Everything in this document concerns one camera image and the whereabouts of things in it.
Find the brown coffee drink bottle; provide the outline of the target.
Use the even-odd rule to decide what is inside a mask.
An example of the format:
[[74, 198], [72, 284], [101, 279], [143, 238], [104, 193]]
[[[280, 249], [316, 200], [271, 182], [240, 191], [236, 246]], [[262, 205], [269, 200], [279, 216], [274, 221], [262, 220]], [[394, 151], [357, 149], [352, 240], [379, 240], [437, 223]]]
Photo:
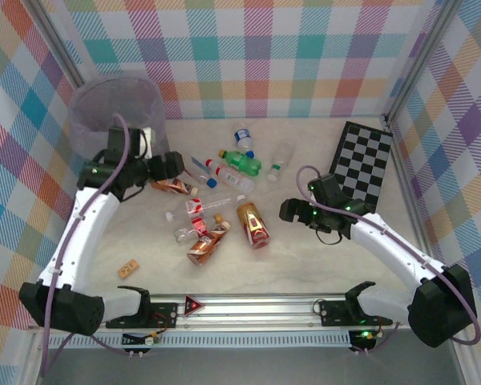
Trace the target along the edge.
[[175, 193], [175, 194], [191, 196], [191, 197], [195, 197], [199, 191], [197, 187], [192, 186], [188, 183], [185, 183], [178, 178], [153, 181], [151, 182], [151, 186], [154, 189], [157, 189], [166, 193]]
[[203, 265], [214, 253], [216, 247], [230, 230], [228, 221], [217, 224], [212, 231], [200, 237], [187, 252], [188, 259], [195, 265]]

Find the clear bottle with blue cap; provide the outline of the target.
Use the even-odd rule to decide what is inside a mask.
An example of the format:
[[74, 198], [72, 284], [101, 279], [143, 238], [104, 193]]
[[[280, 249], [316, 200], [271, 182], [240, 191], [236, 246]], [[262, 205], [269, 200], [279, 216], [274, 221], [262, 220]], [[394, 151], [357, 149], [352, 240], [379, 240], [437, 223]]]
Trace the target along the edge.
[[198, 184], [206, 185], [209, 188], [217, 186], [217, 181], [208, 167], [194, 156], [184, 158], [184, 172]]

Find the clear red label white cap bottle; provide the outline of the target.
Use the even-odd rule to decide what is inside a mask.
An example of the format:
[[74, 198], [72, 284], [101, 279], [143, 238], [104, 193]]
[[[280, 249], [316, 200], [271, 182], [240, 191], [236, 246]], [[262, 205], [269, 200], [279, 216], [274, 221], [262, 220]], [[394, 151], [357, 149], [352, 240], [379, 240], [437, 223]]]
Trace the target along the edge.
[[172, 211], [165, 213], [168, 222], [192, 221], [197, 217], [212, 217], [222, 213], [233, 205], [235, 198], [228, 193], [216, 193], [210, 196], [191, 197], [179, 204]]

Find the gold and red bottle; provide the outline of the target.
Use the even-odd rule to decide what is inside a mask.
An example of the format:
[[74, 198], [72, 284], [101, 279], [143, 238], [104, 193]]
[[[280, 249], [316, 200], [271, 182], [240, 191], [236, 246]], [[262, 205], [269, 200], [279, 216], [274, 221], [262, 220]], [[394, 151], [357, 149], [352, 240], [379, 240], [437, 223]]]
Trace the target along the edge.
[[236, 213], [252, 249], [260, 249], [270, 242], [269, 231], [256, 205], [245, 195], [236, 198]]

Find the clear bottle with green ring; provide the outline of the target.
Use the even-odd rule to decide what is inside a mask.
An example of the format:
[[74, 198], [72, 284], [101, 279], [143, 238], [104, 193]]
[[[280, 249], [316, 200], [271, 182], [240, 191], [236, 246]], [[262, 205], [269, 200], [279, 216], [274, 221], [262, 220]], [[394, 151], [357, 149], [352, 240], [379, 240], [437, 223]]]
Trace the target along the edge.
[[270, 162], [269, 171], [266, 176], [271, 182], [276, 182], [281, 179], [281, 175], [289, 166], [289, 162], [293, 158], [295, 152], [295, 143], [292, 140], [282, 140]]

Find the clear red label orange cap bottle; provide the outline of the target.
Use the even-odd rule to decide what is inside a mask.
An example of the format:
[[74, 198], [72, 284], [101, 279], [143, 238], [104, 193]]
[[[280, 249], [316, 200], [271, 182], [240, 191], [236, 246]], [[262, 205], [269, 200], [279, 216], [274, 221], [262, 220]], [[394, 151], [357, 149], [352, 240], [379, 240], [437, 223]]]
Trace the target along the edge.
[[185, 244], [207, 235], [217, 224], [223, 221], [220, 214], [212, 217], [197, 217], [184, 225], [178, 225], [173, 232], [178, 244]]

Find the white bottle with red cap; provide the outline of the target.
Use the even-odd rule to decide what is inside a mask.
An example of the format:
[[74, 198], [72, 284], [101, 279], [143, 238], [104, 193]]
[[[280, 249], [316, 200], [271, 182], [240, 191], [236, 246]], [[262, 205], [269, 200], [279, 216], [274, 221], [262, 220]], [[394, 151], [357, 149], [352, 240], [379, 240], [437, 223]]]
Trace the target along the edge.
[[255, 183], [253, 180], [241, 175], [228, 165], [221, 164], [212, 159], [207, 159], [205, 165], [211, 174], [217, 176], [226, 185], [234, 188], [242, 194], [250, 194], [255, 189]]

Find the black and grey checkerboard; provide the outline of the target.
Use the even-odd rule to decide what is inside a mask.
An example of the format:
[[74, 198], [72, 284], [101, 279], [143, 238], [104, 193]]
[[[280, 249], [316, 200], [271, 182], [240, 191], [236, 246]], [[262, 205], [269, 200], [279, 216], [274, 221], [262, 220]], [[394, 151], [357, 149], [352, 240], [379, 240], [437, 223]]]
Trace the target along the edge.
[[346, 122], [329, 173], [348, 197], [377, 206], [392, 139], [389, 132]]

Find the green plastic bottle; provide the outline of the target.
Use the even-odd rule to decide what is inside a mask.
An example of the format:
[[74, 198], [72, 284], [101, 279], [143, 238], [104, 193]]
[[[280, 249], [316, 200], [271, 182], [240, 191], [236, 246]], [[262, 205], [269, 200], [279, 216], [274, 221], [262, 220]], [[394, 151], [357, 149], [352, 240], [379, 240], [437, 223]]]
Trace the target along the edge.
[[238, 151], [220, 150], [218, 156], [225, 160], [228, 166], [248, 176], [258, 176], [262, 169], [259, 160]]

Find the small blue label bottle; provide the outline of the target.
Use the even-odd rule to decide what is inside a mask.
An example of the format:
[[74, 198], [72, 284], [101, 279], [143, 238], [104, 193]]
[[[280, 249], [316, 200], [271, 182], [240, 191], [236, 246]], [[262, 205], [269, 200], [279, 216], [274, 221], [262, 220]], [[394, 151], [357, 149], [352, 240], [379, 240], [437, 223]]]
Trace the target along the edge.
[[234, 132], [234, 138], [238, 148], [248, 151], [253, 146], [253, 139], [247, 128], [239, 128]]

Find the aluminium frame side rail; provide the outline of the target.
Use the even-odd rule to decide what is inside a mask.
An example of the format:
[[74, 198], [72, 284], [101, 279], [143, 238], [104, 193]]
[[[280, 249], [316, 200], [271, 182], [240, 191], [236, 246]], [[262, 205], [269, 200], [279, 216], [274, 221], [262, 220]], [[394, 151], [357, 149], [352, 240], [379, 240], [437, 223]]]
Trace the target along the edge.
[[382, 121], [382, 125], [387, 132], [392, 136], [392, 141], [390, 145], [390, 155], [394, 163], [396, 170], [399, 187], [401, 189], [404, 204], [406, 206], [406, 211], [410, 219], [410, 225], [414, 234], [414, 239], [418, 243], [418, 247], [425, 252], [427, 255], [433, 257], [433, 250], [431, 248], [430, 240], [427, 236], [426, 230], [423, 227], [423, 223], [420, 217], [420, 212], [418, 208], [418, 203], [416, 201], [416, 196], [412, 188], [412, 184], [408, 180], [406, 173], [406, 166], [404, 158], [399, 152], [397, 136], [393, 133], [393, 130], [388, 122]]

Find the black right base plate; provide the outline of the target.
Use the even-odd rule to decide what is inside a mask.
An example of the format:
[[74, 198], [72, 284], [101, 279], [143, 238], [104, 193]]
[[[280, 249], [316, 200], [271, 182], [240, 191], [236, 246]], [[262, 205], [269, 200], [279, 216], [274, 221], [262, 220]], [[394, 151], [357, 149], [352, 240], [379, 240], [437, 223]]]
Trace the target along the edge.
[[317, 303], [317, 312], [323, 327], [334, 326], [391, 326], [391, 319], [379, 316], [353, 316], [344, 301], [324, 301]]

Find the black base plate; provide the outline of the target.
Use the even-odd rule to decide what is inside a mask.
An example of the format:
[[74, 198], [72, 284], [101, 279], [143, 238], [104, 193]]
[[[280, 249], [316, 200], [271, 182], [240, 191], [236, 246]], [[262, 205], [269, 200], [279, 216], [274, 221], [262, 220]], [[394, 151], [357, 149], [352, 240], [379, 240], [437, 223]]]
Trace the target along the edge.
[[379, 316], [353, 316], [344, 301], [324, 301], [317, 303], [317, 312], [323, 327], [334, 326], [391, 326], [391, 319]]
[[165, 330], [176, 327], [178, 304], [175, 302], [151, 302], [142, 306], [132, 316], [123, 316], [105, 323], [108, 329], [155, 329]]

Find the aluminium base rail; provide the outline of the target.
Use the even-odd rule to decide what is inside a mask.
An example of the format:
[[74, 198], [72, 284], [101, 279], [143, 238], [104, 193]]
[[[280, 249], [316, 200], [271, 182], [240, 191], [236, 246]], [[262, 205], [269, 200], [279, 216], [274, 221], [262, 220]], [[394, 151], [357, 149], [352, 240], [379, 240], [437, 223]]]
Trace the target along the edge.
[[344, 301], [353, 316], [379, 316], [394, 323], [407, 321], [407, 311], [368, 308], [363, 310], [357, 300], [347, 294], [341, 295], [272, 295], [249, 296], [219, 295], [191, 296], [204, 304], [197, 312], [184, 317], [185, 296], [151, 295], [147, 290], [133, 286], [121, 286], [100, 296], [56, 290], [54, 298], [48, 298], [45, 286], [34, 286], [21, 291], [19, 297], [30, 316], [39, 326], [63, 330], [69, 333], [93, 335], [101, 326], [115, 318], [132, 316], [142, 306], [151, 302], [175, 302], [178, 315], [175, 328], [244, 328], [256, 327], [305, 327], [321, 325], [317, 303]]

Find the aluminium frame post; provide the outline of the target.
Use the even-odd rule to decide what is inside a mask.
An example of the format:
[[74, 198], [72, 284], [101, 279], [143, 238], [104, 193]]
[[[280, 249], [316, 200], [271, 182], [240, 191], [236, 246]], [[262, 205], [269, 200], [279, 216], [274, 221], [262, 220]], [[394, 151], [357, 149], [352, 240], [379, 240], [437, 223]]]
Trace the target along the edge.
[[384, 127], [389, 128], [404, 108], [462, 4], [463, 0], [423, 1], [376, 107]]
[[75, 87], [83, 85], [84, 78], [79, 72], [77, 65], [70, 55], [64, 41], [55, 29], [50, 15], [42, 4], [42, 0], [25, 0], [26, 5], [30, 7], [33, 19], [41, 30], [43, 37], [47, 40], [49, 48], [52, 50], [54, 57], [61, 65], [65, 74], [69, 77], [71, 83]]

